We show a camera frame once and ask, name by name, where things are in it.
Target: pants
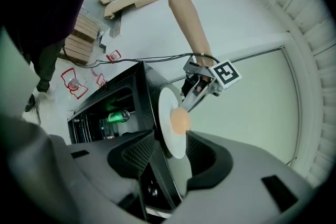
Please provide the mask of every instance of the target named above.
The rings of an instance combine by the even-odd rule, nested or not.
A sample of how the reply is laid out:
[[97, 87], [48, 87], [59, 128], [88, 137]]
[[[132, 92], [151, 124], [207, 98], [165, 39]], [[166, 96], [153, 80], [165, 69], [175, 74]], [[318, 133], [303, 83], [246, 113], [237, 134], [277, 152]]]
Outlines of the pants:
[[40, 82], [36, 86], [39, 92], [46, 92], [50, 87], [50, 81], [55, 72], [57, 57], [62, 49], [64, 40], [56, 42], [48, 47], [41, 48], [24, 54], [26, 61], [34, 64], [36, 74], [40, 77]]

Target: orange ball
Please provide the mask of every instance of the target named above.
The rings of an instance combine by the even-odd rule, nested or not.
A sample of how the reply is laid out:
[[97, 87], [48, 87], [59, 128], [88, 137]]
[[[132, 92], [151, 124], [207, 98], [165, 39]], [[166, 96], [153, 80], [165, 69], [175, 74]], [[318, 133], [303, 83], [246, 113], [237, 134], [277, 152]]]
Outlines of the orange ball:
[[173, 131], [176, 134], [185, 134], [191, 128], [189, 113], [183, 108], [173, 109], [170, 114]]

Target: cable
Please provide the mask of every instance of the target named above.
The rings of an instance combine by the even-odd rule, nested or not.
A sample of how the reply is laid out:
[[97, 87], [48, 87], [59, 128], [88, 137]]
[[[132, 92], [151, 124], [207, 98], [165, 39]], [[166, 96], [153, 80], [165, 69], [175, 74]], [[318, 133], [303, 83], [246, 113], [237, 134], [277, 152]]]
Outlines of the cable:
[[170, 55], [170, 56], [158, 56], [158, 57], [147, 57], [147, 58], [135, 58], [135, 59], [121, 59], [121, 60], [117, 60], [117, 61], [113, 61], [113, 62], [110, 62], [110, 61], [102, 61], [102, 60], [96, 60], [94, 63], [91, 63], [91, 64], [88, 64], [86, 66], [84, 65], [80, 65], [76, 62], [74, 62], [66, 53], [65, 51], [65, 48], [63, 46], [63, 52], [64, 52], [64, 55], [70, 60], [70, 62], [72, 62], [74, 65], [78, 66], [78, 67], [81, 67], [81, 68], [93, 68], [93, 67], [97, 67], [99, 65], [106, 65], [106, 64], [109, 64], [109, 63], [120, 63], [120, 62], [142, 62], [143, 60], [146, 60], [146, 59], [156, 59], [156, 58], [165, 58], [165, 59], [159, 59], [159, 60], [149, 60], [149, 61], [144, 61], [144, 62], [147, 62], [147, 63], [153, 63], [153, 62], [166, 62], [166, 61], [171, 61], [171, 60], [176, 60], [176, 59], [180, 59], [182, 57], [186, 57], [186, 56], [198, 56], [198, 57], [207, 57], [207, 58], [210, 58], [214, 61], [216, 61], [217, 63], [219, 63], [219, 61], [211, 56], [211, 55], [207, 55], [207, 54], [195, 54], [195, 53], [192, 53], [192, 52], [189, 52], [189, 53], [186, 53], [186, 54], [179, 54], [179, 55]]

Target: mesh panel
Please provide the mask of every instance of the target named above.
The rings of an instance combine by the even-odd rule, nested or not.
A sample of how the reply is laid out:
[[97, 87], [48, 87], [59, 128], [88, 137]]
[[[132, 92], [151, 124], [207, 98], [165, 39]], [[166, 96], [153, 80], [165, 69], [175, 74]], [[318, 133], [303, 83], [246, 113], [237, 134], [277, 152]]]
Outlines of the mesh panel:
[[216, 153], [198, 139], [187, 134], [186, 154], [190, 161], [193, 176], [196, 176], [214, 165]]
[[122, 157], [124, 160], [139, 169], [142, 173], [152, 157], [153, 146], [154, 134], [151, 134], [135, 143], [131, 148], [124, 150]]

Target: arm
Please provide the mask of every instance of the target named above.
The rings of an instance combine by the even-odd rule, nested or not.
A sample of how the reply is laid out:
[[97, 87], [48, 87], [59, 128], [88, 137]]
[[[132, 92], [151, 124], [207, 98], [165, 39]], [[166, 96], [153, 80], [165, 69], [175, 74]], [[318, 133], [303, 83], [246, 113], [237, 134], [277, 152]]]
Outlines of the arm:
[[[212, 55], [192, 0], [169, 0], [169, 7], [192, 51]], [[196, 60], [201, 66], [213, 66], [210, 58], [196, 57]]]

